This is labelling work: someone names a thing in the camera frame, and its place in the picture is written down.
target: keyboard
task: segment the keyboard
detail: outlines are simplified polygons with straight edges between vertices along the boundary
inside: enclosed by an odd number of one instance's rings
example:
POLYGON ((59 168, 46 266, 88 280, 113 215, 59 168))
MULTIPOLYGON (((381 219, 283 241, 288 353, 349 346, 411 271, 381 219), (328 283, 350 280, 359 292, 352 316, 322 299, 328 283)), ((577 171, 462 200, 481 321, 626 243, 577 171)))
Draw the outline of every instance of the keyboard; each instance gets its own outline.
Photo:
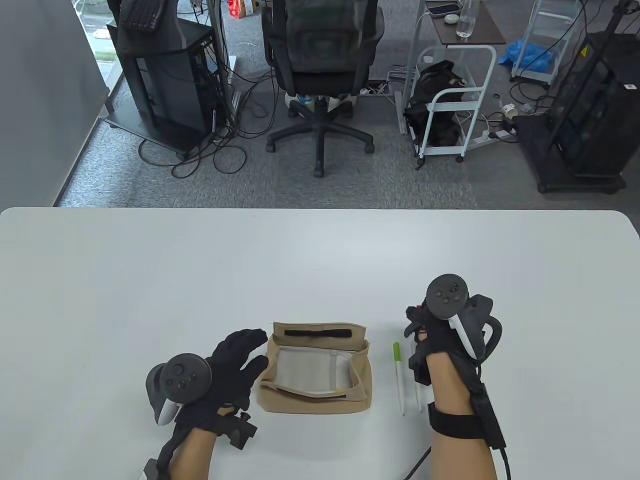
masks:
POLYGON ((120 7, 120 26, 146 32, 158 27, 166 0, 123 0, 120 7))

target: blue plastic bag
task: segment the blue plastic bag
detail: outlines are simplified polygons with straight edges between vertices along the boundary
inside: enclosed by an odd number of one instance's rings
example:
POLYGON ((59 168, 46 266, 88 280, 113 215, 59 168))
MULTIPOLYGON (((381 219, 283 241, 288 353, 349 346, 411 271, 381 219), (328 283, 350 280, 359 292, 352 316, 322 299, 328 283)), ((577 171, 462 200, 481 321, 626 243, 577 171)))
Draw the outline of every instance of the blue plastic bag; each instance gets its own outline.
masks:
MULTIPOLYGON (((498 63, 505 67, 511 67, 518 61, 523 44, 524 40, 518 40, 514 44, 509 45, 507 53, 498 61, 498 63)), ((554 53, 551 50, 548 52, 546 50, 546 48, 541 47, 540 45, 528 44, 527 49, 524 52, 524 56, 522 57, 522 61, 520 62, 520 68, 541 74, 547 73, 551 66, 551 62, 554 59, 554 53)))

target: smartphone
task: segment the smartphone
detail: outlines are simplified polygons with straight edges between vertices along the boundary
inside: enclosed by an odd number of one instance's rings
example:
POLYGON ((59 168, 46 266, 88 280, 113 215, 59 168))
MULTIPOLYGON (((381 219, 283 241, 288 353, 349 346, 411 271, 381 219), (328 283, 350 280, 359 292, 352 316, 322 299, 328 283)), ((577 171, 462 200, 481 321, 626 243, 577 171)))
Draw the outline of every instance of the smartphone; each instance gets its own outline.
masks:
POLYGON ((440 17, 446 17, 450 13, 460 14, 460 5, 457 3, 447 3, 446 5, 428 6, 429 15, 432 19, 439 19, 440 17))

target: chair base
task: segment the chair base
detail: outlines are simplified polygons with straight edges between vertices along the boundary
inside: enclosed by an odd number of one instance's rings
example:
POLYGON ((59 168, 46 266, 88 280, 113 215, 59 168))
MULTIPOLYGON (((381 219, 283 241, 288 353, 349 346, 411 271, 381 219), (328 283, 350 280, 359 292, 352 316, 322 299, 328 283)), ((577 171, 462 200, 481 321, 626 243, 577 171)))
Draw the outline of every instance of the chair base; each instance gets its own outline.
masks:
POLYGON ((328 105, 325 98, 316 97, 314 101, 314 111, 309 110, 300 102, 292 100, 289 104, 289 116, 297 116, 298 114, 304 117, 304 122, 298 125, 293 125, 282 130, 278 130, 270 134, 267 137, 267 152, 275 152, 275 143, 283 138, 297 135, 299 133, 314 132, 316 135, 316 167, 314 168, 314 177, 324 177, 324 136, 326 133, 339 133, 341 135, 348 135, 355 139, 364 142, 364 152, 366 154, 372 154, 375 150, 373 145, 373 137, 368 133, 360 130, 352 129, 341 124, 335 124, 333 121, 340 115, 344 114, 347 118, 353 116, 353 105, 351 102, 343 102, 331 111, 328 110, 328 105))

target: white mouse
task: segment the white mouse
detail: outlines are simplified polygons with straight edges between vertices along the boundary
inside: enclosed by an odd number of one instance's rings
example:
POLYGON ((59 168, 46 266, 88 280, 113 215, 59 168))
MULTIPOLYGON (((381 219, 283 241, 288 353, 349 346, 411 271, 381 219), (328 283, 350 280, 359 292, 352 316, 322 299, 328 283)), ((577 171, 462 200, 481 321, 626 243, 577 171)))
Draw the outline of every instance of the white mouse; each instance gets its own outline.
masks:
POLYGON ((449 25, 455 25, 460 20, 460 17, 455 13, 450 13, 446 17, 444 17, 444 22, 449 25))

